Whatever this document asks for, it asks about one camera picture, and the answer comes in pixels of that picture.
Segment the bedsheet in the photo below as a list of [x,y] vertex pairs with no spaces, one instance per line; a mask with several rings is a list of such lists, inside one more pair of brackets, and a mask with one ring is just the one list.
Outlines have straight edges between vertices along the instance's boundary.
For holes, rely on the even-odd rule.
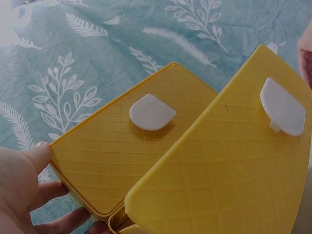
[[[43,0],[2,10],[1,146],[51,142],[170,62],[217,91],[260,43],[298,71],[311,9],[310,0]],[[54,179],[50,167],[39,175]],[[75,207],[69,196],[54,199],[33,223]]]

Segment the yellow lid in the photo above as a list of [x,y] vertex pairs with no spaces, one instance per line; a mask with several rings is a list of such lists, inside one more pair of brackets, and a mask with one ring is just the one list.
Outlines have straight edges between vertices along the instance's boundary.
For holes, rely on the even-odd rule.
[[[176,111],[163,129],[135,127],[130,107],[152,94]],[[217,93],[171,64],[96,112],[52,144],[52,165],[98,219],[120,206],[129,189],[206,109]]]
[[[269,128],[260,102],[267,77],[305,107],[300,136]],[[311,90],[261,45],[130,190],[125,211],[151,234],[290,234],[306,179],[311,124]]]

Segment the leaf pattern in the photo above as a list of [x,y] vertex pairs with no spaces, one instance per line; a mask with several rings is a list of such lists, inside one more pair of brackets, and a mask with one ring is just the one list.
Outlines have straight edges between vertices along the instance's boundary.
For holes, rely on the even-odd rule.
[[219,0],[200,0],[197,10],[195,0],[169,0],[172,5],[166,6],[166,11],[173,11],[174,18],[182,22],[191,30],[201,31],[197,36],[201,39],[215,41],[226,53],[228,50],[221,44],[222,29],[216,28],[212,23],[220,19],[221,13],[215,10],[221,5]]
[[137,60],[142,62],[142,66],[145,68],[145,71],[148,74],[151,75],[163,67],[161,65],[157,65],[157,63],[155,61],[153,61],[152,57],[146,56],[145,54],[143,54],[142,51],[136,50],[132,47],[129,47],[129,50],[130,50],[131,54],[134,57],[136,57]]
[[66,13],[66,20],[67,24],[82,37],[109,37],[106,29],[99,27],[91,22],[80,19],[74,14]]
[[[18,140],[19,148],[22,151],[30,150],[35,147],[33,138],[30,135],[27,122],[18,111],[6,102],[0,101],[0,114],[12,124],[13,133]],[[45,168],[38,175],[39,182],[52,180],[49,177],[49,170]]]
[[[54,66],[53,69],[47,69],[50,78],[37,73],[41,85],[28,86],[32,91],[41,93],[41,95],[33,97],[33,101],[34,106],[40,110],[43,121],[60,134],[64,134],[71,123],[77,123],[90,115],[82,114],[78,116],[83,107],[93,107],[102,101],[102,99],[94,97],[98,91],[95,86],[87,89],[83,98],[81,98],[79,92],[74,92],[74,107],[69,100],[63,100],[65,93],[77,90],[84,84],[83,80],[77,80],[76,74],[66,79],[71,71],[71,65],[75,62],[72,56],[72,53],[67,54],[65,57],[59,56],[58,63],[60,67]],[[48,136],[55,140],[59,138],[58,133],[49,133]]]
[[209,65],[216,67],[215,64],[212,64],[209,59],[201,51],[199,51],[192,43],[190,43],[185,37],[163,28],[144,28],[142,30],[144,33],[153,34],[161,37],[165,37],[173,40],[176,44],[181,46],[187,53],[189,53],[197,61],[201,62],[204,65]]

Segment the embossed diamond pattern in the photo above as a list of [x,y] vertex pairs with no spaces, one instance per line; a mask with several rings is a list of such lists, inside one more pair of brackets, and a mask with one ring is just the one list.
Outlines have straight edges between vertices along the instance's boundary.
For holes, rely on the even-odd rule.
[[[129,118],[130,107],[148,93],[176,110],[173,121],[157,132],[138,129]],[[52,163],[105,220],[215,97],[184,68],[169,65],[55,142]]]
[[[304,133],[275,133],[260,102],[267,77],[306,108]],[[151,234],[289,234],[311,142],[311,91],[260,46],[213,104],[125,198]]]

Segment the white plastic clip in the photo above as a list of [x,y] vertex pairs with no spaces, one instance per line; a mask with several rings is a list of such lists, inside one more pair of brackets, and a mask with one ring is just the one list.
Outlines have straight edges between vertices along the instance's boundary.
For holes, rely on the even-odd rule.
[[267,78],[261,93],[262,106],[271,119],[269,127],[275,132],[282,130],[291,136],[303,133],[306,110],[282,86]]
[[135,126],[146,131],[157,131],[165,127],[176,112],[153,95],[147,94],[132,105],[129,115]]

